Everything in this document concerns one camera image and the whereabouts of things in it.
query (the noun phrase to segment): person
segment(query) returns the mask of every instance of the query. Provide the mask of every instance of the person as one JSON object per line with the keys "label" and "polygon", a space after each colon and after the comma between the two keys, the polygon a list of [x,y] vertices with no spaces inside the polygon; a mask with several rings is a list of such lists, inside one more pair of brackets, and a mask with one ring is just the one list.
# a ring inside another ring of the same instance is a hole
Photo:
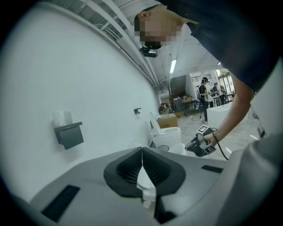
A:
{"label": "person", "polygon": [[168,109],[168,113],[173,112],[170,104],[165,103],[164,105],[165,105],[165,109]]}
{"label": "person", "polygon": [[[191,35],[230,71],[237,94],[228,115],[214,133],[220,141],[245,117],[253,90],[262,87],[279,59],[280,48],[276,46],[279,38],[270,35],[271,27],[278,28],[275,26],[278,21],[272,20],[276,16],[271,13],[265,16],[272,21],[266,29],[262,23],[262,12],[269,12],[263,8],[269,7],[266,4],[255,11],[235,0],[159,2],[134,18],[134,31],[138,32],[140,41],[148,48],[158,49],[187,24]],[[204,139],[213,145],[217,143],[212,134]]]}
{"label": "person", "polygon": [[224,93],[221,91],[221,87],[220,85],[218,85],[217,83],[214,83],[214,87],[216,88],[216,92],[217,92],[217,95],[219,95],[219,98],[220,98],[220,101],[221,101],[221,105],[224,105],[225,102],[224,102],[224,98],[225,98],[225,95]]}
{"label": "person", "polygon": [[205,87],[207,89],[207,92],[208,92],[208,102],[209,102],[209,108],[213,108],[213,98],[211,97],[211,90],[210,90],[210,85],[209,85],[209,81],[208,83],[205,84]]}
{"label": "person", "polygon": [[200,101],[203,105],[203,111],[204,111],[204,123],[207,123],[207,108],[208,108],[208,92],[206,88],[206,84],[208,82],[207,77],[203,77],[202,83],[199,86],[199,93],[200,93]]}
{"label": "person", "polygon": [[161,103],[158,112],[160,115],[165,115],[169,113],[169,109],[165,107],[165,103]]}
{"label": "person", "polygon": [[160,104],[159,110],[158,110],[159,114],[162,114],[164,112],[164,105],[165,105],[164,103]]}
{"label": "person", "polygon": [[195,91],[196,91],[196,98],[200,100],[199,86],[196,87]]}

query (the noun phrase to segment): staircase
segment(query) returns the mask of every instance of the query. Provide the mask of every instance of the staircase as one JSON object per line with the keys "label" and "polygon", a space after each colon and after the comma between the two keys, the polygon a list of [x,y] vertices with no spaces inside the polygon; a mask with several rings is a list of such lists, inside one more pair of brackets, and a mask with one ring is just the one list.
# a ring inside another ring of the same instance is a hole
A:
{"label": "staircase", "polygon": [[170,80],[171,97],[177,98],[186,94],[186,76],[179,76]]}

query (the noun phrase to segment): toilet paper roll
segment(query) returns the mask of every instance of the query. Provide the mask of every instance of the toilet paper roll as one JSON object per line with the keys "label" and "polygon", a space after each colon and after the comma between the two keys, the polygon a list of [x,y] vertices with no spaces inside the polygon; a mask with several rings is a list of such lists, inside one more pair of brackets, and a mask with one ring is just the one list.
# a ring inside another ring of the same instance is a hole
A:
{"label": "toilet paper roll", "polygon": [[56,111],[52,113],[54,126],[60,127],[73,124],[72,115],[70,111]]}

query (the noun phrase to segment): fluorescent light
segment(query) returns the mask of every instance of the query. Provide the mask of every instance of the fluorescent light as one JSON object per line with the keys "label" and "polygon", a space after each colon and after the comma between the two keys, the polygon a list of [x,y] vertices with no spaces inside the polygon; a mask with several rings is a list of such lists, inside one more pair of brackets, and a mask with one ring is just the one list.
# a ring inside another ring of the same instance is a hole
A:
{"label": "fluorescent light", "polygon": [[170,73],[173,73],[177,60],[172,60]]}

